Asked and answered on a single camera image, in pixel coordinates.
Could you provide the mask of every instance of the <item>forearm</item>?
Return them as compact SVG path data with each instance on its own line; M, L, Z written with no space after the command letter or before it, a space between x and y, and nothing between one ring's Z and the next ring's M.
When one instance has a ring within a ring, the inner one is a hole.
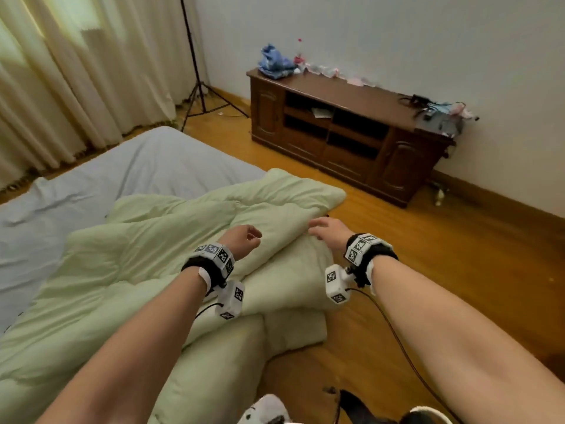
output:
M182 271L109 338L38 423L147 422L205 294L198 268Z
M565 386L518 342L395 259L374 263L379 301L467 423L562 421Z

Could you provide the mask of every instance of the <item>light stand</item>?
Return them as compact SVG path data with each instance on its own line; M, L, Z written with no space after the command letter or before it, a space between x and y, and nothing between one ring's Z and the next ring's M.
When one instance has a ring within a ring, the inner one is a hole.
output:
M211 113L213 111L220 110L221 108L225 108L225 107L229 107L229 106L235 108L238 112L243 114L245 117L249 118L249 115L247 113L245 113L242 109L238 108L233 103L230 103L230 101L225 99L223 96L218 94L214 89L212 89L211 87L209 87L207 84L205 84L203 81L200 80L200 74L198 73L198 64L196 63L196 53L194 52L194 43L192 42L192 34L190 32L190 26L188 25L187 9L184 6L184 0L180 0L180 4L182 6L182 15L184 16L184 24L187 27L187 36L188 36L188 42L190 44L190 54L192 55L192 64L194 65L194 72L196 73L196 84L194 85L194 88L192 89L192 92L190 93L190 96L188 97L187 115L184 117L184 122L182 123L182 129L180 131L181 132L184 131L184 127L186 126L187 120L188 120L189 117L205 115L207 113ZM218 97L220 97L221 99L223 99L226 102L226 104L224 104L223 106L215 107L211 110L207 110L206 104L204 102L204 93L202 92L202 86L204 86L206 89L208 89L209 92L212 92L213 94L215 94ZM202 103L202 112L191 115L190 110L192 109L192 105L194 104L194 100L196 99L196 91L197 90L200 93L200 101Z

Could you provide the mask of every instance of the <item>beige curtain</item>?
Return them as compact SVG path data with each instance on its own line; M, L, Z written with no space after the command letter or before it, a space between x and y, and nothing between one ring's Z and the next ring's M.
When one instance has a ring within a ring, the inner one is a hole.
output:
M0 189L173 120L194 83L180 0L0 0Z

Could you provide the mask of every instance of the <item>mattress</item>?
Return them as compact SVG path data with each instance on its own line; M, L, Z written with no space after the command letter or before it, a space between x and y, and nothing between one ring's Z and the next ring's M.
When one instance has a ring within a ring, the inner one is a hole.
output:
M0 333L57 267L67 235L101 224L118 198L156 193L194 199L265 171L171 127L124 142L0 206Z

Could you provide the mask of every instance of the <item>hand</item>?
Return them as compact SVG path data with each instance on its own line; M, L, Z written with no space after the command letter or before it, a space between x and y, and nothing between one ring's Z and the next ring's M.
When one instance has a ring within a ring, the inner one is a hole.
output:
M218 242L229 248L233 258L238 261L261 244L260 238L262 236L263 234L256 227L250 224L242 224L225 231Z
M345 223L331 217L310 220L308 227L310 235L324 241L330 250L339 251L342 254L345 253L349 238L355 235L355 232L345 226Z

